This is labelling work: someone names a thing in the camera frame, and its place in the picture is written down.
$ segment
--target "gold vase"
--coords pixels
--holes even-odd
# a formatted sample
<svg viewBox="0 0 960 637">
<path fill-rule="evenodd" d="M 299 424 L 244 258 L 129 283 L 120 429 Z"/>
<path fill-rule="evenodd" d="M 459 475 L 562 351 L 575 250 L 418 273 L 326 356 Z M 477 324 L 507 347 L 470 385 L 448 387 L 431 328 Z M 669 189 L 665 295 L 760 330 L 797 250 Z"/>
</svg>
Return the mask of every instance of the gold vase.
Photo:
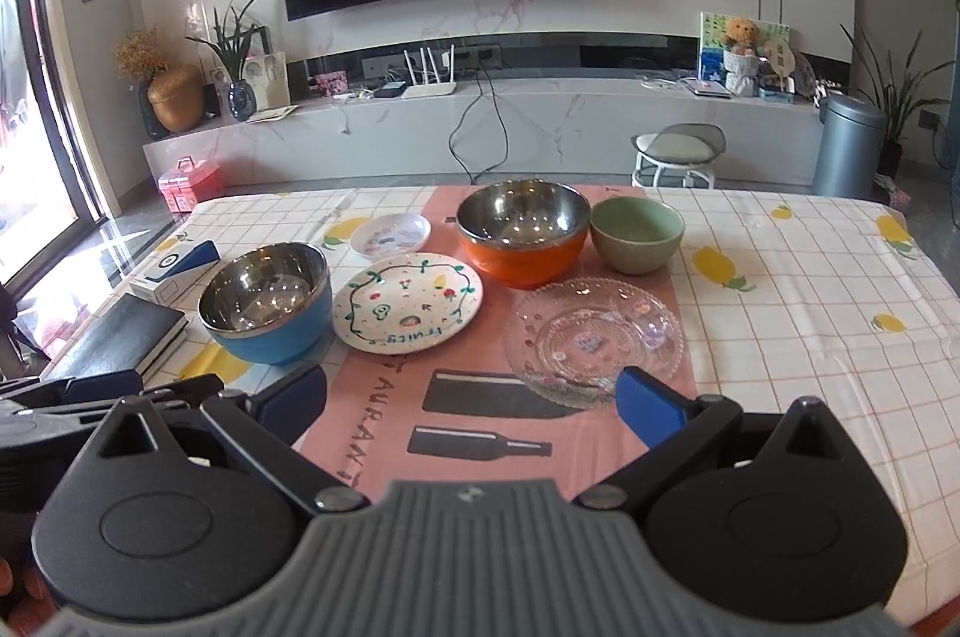
<svg viewBox="0 0 960 637">
<path fill-rule="evenodd" d="M 157 119 L 171 133 L 197 127 L 203 117 L 203 74 L 195 65 L 181 65 L 157 74 L 148 93 Z"/>
</svg>

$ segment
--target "stool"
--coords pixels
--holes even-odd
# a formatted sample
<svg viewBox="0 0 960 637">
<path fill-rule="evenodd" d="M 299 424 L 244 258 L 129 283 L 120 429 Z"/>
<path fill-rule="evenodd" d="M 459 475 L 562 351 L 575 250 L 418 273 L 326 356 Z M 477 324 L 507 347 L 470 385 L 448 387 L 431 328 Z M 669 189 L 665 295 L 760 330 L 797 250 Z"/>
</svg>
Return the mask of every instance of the stool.
<svg viewBox="0 0 960 637">
<path fill-rule="evenodd" d="M 635 188 L 647 188 L 643 174 L 648 164 L 654 171 L 653 188 L 659 188 L 664 172 L 682 172 L 683 186 L 696 187 L 696 178 L 716 185 L 712 163 L 727 151 L 727 137 L 716 125 L 680 123 L 664 128 L 659 134 L 631 137 L 637 150 L 637 166 L 632 175 Z"/>
</svg>

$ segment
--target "black notebook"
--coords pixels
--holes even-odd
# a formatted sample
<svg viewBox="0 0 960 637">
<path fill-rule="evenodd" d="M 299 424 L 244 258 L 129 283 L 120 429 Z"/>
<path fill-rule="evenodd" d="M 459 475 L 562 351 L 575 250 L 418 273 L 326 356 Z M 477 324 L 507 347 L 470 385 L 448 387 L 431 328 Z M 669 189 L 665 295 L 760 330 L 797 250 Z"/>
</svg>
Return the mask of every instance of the black notebook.
<svg viewBox="0 0 960 637">
<path fill-rule="evenodd" d="M 184 313 L 124 294 L 106 314 L 90 324 L 46 380 L 125 372 L 143 377 L 184 330 Z"/>
</svg>

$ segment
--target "marble tv stand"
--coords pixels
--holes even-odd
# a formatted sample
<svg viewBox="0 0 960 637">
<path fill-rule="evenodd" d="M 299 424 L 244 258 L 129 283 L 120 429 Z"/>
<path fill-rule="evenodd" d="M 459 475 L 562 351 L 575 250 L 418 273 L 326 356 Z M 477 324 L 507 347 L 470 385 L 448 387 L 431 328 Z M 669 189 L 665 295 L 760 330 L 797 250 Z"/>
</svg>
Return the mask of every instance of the marble tv stand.
<svg viewBox="0 0 960 637">
<path fill-rule="evenodd" d="M 659 92 L 630 79 L 498 79 L 496 102 L 510 135 L 500 172 L 612 174 L 629 180 L 630 136 L 678 122 L 709 122 L 727 136 L 715 164 L 728 180 L 809 185 L 822 125 L 810 105 L 707 99 Z M 503 158 L 503 131 L 488 82 L 454 146 L 472 172 Z M 227 186 L 312 182 L 352 176 L 462 173 L 448 136 L 477 97 L 475 82 L 453 95 L 403 100 L 307 101 L 283 121 L 215 118 L 144 146 L 154 178 L 184 156 L 215 158 Z"/>
</svg>

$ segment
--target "tablecloth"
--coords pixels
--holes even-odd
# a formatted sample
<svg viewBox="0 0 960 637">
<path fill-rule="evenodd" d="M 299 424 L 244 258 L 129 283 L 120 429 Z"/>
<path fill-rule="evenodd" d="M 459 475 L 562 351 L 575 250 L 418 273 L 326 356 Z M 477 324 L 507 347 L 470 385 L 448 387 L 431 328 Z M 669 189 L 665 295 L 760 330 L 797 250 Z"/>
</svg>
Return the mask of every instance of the tablecloth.
<svg viewBox="0 0 960 637">
<path fill-rule="evenodd" d="M 175 239 L 213 239 L 225 260 L 261 244 L 310 241 L 325 250 L 337 292 L 367 265 L 346 244 L 358 221 L 425 212 L 434 227 L 426 249 L 455 253 L 456 226 L 449 220 L 467 193 L 469 188 L 366 188 L 222 199 L 200 205 Z M 597 201 L 637 191 L 589 188 L 584 194 Z M 683 321 L 688 349 L 676 385 L 689 395 L 722 393 L 750 411 L 783 411 L 799 396 L 822 396 L 904 518 L 909 558 L 890 612 L 911 624 L 956 597 L 960 300 L 937 268 L 901 222 L 874 203 L 750 191 L 646 194 L 679 210 L 687 226 L 669 270 L 630 280 L 664 297 Z M 191 319 L 188 341 L 152 384 L 176 380 L 208 354 L 209 338 L 195 310 L 215 271 L 176 302 Z M 604 271 L 587 244 L 574 273 Z M 117 287 L 98 316 L 126 286 L 127 281 Z M 484 418 L 478 426 L 475 417 L 464 420 L 421 407 L 424 386 L 437 380 L 434 372 L 442 373 L 440 378 L 457 378 L 470 348 L 480 354 L 469 359 L 468 377 L 472 370 L 493 374 L 488 381 L 496 381 L 497 375 L 510 381 L 497 360 L 502 357 L 498 336 L 503 306 L 515 296 L 499 295 L 501 289 L 489 280 L 485 289 L 500 298 L 499 305 L 485 310 L 485 300 L 477 319 L 446 343 L 446 350 L 376 359 L 347 352 L 335 341 L 325 354 L 317 354 L 331 381 L 328 411 L 301 440 L 301 453 L 377 496 L 393 474 L 410 474 L 404 463 L 409 459 L 400 455 L 405 450 L 397 450 L 397 439 L 386 434 L 387 426 L 377 427 L 387 412 L 383 402 L 392 407 L 394 417 L 405 418 L 405 434 L 411 426 L 415 431 L 419 426 L 470 428 L 494 437 L 498 429 L 517 429 L 516 419 Z M 244 365 L 229 378 L 235 387 L 257 391 L 284 373 L 277 367 Z M 419 388 L 413 397 L 401 399 L 405 381 Z M 397 413 L 397 407 L 406 410 Z M 481 471 L 490 473 L 487 479 L 504 472 L 517 477 L 544 471 L 542 466 L 559 472 L 556 462 L 569 461 L 573 472 L 603 477 L 619 461 L 642 453 L 642 445 L 629 434 L 611 432 L 611 424 L 619 422 L 616 415 L 584 415 L 590 419 L 578 419 L 574 426 L 564 425 L 574 423 L 569 417 L 520 420 L 525 430 L 520 439 L 534 441 L 541 429 L 556 429 L 541 434 L 549 439 L 536 439 L 549 445 L 544 450 L 551 450 L 550 456 L 522 459 L 520 468 L 502 459 L 487 461 Z M 578 431 L 571 435 L 570 428 Z M 593 436 L 605 439 L 606 447 L 592 447 Z M 400 471 L 392 471 L 394 464 Z M 416 472 L 424 468 L 436 477 L 464 479 L 464 461 L 435 458 L 421 462 Z M 467 466 L 466 471 L 474 470 Z M 579 484 L 573 476 L 565 487 L 562 483 L 562 490 L 569 493 Z"/>
</svg>

